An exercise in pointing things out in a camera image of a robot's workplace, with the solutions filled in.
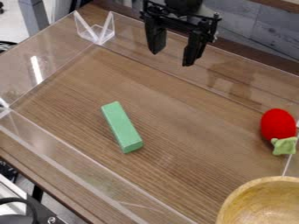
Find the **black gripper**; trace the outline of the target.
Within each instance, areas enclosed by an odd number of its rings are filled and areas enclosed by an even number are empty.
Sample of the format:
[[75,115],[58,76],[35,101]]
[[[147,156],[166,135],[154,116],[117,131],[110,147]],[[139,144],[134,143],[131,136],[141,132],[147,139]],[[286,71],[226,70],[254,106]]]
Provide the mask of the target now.
[[208,40],[217,40],[221,14],[205,5],[204,0],[143,0],[141,18],[145,20],[147,45],[153,54],[166,47],[169,29],[190,33],[182,65],[193,66],[204,54]]

